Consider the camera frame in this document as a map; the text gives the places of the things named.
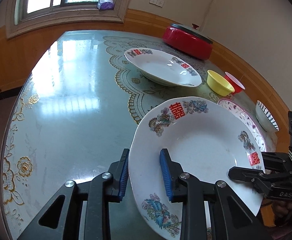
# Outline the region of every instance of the round table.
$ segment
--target round table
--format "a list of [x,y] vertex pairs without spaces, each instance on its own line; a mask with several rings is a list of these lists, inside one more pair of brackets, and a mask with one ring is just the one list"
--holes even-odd
[[[165,87],[148,80],[124,56],[134,47],[181,58],[203,83],[197,88]],[[220,96],[206,84],[208,69],[223,74],[211,62],[192,58],[159,38],[116,31],[64,33],[32,70],[6,127],[0,198],[11,239],[19,237],[67,180],[92,180],[118,161],[140,120],[155,106],[184,96],[217,103]],[[254,119],[255,104],[244,92],[228,98]],[[269,151],[275,149],[271,140],[266,143]],[[123,201],[110,203],[110,227],[114,240],[162,239],[139,214],[129,182]]]

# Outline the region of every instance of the plate rim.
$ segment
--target plate rim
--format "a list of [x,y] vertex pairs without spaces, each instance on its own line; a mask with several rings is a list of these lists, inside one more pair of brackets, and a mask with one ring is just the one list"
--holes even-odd
[[139,49],[139,50],[140,50],[140,49],[149,49],[149,48],[142,48],[142,47],[140,47],[140,48],[131,48],[131,49],[128,49],[128,50],[126,50],[126,51],[124,52],[124,56],[125,56],[125,58],[126,58],[130,63],[132,63],[132,64],[133,64],[135,67],[137,67],[139,70],[141,70],[141,71],[143,71],[143,72],[146,72],[148,75],[150,75],[150,76],[152,76],[152,77],[154,77],[154,78],[157,78],[157,79],[159,79],[159,80],[162,80],[162,81],[164,81],[164,82],[166,82],[166,83],[169,83],[169,84],[172,84],[172,85],[176,85],[176,86],[180,86],[180,87],[187,87],[187,88],[196,88],[196,87],[200,86],[200,85],[203,83],[203,80],[202,80],[202,77],[200,76],[200,74],[199,74],[199,73],[196,71],[196,69],[194,69],[189,63],[187,63],[186,61],[182,60],[181,58],[179,58],[179,57],[177,57],[177,56],[174,56],[173,54],[169,54],[169,53],[167,53],[167,52],[165,52],[165,51],[162,51],[162,50],[159,50],[159,49],[150,49],[150,50],[160,51],[160,52],[162,52],[162,53],[165,53],[165,54],[171,55],[172,57],[176,57],[178,60],[181,60],[182,62],[186,63],[186,64],[189,65],[194,71],[196,71],[196,73],[198,74],[198,76],[199,76],[199,78],[200,78],[200,80],[201,80],[201,83],[200,83],[199,85],[189,86],[189,85],[185,85],[185,84],[174,83],[174,82],[171,82],[171,81],[167,81],[167,80],[165,80],[165,79],[162,79],[162,78],[160,78],[160,77],[154,76],[153,74],[150,74],[149,72],[147,72],[147,71],[141,69],[139,66],[135,65],[135,64],[134,64],[133,62],[131,62],[131,60],[128,58],[127,53],[128,53],[129,51],[131,51],[131,50],[134,50],[134,49]]

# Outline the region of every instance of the wall socket panel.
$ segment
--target wall socket panel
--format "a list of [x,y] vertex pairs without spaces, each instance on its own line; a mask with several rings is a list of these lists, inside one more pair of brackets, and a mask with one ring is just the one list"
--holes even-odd
[[155,4],[157,3],[158,0],[150,0],[149,3]]
[[159,7],[163,7],[164,0],[150,0],[149,3],[155,4],[155,5],[159,6]]
[[163,7],[164,5],[164,0],[158,0],[156,3],[157,6]]

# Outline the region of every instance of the wooden wainscoting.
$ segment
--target wooden wainscoting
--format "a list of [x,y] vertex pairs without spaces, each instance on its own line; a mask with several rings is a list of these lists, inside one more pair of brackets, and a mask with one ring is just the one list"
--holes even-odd
[[[9,40],[3,26],[0,28],[0,92],[22,86],[44,52],[66,31],[115,30],[162,37],[171,23],[175,22],[128,9],[124,23],[67,23],[30,31]],[[239,78],[254,102],[260,100],[267,106],[280,127],[277,151],[288,152],[288,107],[273,87],[251,65],[216,41],[209,59],[223,71]]]

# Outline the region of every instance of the red bowl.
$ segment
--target red bowl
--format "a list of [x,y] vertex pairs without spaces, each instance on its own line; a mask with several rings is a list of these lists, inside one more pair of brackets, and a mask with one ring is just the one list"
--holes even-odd
[[232,94],[237,94],[241,92],[243,89],[245,90],[245,87],[242,83],[239,82],[237,78],[235,78],[233,75],[229,74],[228,72],[225,72],[224,78],[234,87],[235,92]]

